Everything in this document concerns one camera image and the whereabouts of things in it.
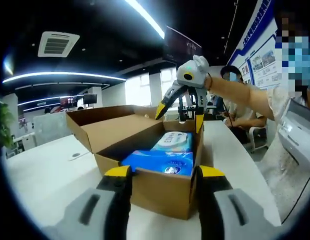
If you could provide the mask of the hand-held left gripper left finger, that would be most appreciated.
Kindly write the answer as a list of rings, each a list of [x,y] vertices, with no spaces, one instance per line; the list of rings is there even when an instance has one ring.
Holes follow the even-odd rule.
[[[89,188],[66,206],[62,219],[44,228],[51,240],[125,240],[131,210],[130,166],[108,170],[96,188]]]

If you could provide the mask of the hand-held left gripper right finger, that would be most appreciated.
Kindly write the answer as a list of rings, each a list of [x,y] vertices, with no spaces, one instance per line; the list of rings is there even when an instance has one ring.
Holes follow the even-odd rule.
[[[280,235],[263,208],[216,168],[196,168],[196,197],[203,240],[275,240]]]

